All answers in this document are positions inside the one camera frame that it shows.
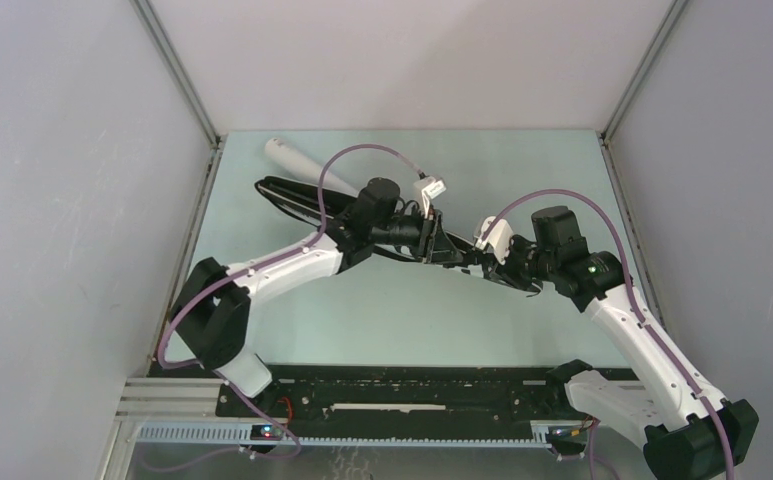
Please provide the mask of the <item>black racket cover bag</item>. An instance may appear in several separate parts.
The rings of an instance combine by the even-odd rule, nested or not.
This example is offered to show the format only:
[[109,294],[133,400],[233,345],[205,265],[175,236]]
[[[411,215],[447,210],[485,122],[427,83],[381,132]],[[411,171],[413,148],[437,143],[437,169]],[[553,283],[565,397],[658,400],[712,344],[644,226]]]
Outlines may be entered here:
[[[284,214],[314,227],[320,226],[320,211],[317,200],[317,187],[314,184],[286,179],[277,176],[267,176],[255,183],[257,192],[260,193],[273,206]],[[401,196],[396,196],[390,203],[393,219],[401,215],[413,215],[420,217],[420,207],[415,200],[406,201]],[[376,239],[373,247],[375,255],[382,256],[403,263],[425,263],[415,260],[407,247],[390,247],[379,244],[379,230],[372,231]],[[436,237],[436,242],[449,242],[458,247],[464,256],[461,264],[437,265],[454,272],[471,275],[484,279],[483,266],[487,260],[484,253],[474,247],[473,243],[441,227]],[[528,296],[536,296],[541,292],[525,292]]]

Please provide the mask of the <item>white shuttlecock tube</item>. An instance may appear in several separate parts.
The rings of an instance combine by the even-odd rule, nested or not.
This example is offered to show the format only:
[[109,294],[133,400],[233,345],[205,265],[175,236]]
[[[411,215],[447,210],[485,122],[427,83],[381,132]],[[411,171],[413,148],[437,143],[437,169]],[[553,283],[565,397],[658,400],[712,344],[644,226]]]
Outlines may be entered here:
[[[264,146],[264,153],[294,178],[318,184],[323,165],[294,148],[285,140],[277,137],[270,138]],[[359,192],[357,188],[332,173],[324,175],[323,187],[352,196],[356,196]]]

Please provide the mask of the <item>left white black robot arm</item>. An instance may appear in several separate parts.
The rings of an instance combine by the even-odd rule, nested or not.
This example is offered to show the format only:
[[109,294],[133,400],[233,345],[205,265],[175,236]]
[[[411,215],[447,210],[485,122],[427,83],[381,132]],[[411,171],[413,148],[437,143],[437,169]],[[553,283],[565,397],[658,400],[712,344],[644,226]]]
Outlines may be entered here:
[[[278,390],[269,368],[246,345],[252,307],[347,271],[379,246],[405,247],[418,263],[453,265],[462,260],[441,226],[440,211],[432,206],[446,189],[436,177],[415,183],[414,202],[402,201],[399,186],[385,178],[370,180],[355,197],[275,177],[260,185],[282,201],[307,202],[313,193],[321,217],[318,229],[259,259],[228,266],[212,257],[200,261],[177,297],[158,353],[166,368],[197,363],[214,371],[240,392],[240,404],[259,417],[274,411]],[[171,338],[186,345],[188,357],[166,357]]]

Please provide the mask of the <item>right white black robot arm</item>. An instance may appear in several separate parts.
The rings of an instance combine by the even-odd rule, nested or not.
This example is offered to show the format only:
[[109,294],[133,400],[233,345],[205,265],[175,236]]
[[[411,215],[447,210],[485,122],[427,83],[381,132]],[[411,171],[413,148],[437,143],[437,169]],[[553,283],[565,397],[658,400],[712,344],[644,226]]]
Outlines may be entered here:
[[492,253],[498,272],[555,291],[596,325],[627,361],[647,395],[614,385],[571,361],[543,392],[547,411],[591,416],[640,448],[657,479],[712,479],[734,472],[748,453],[759,416],[746,400],[729,400],[680,351],[641,305],[624,263],[593,252],[565,206],[535,212],[528,241],[498,217],[483,220],[475,245]]

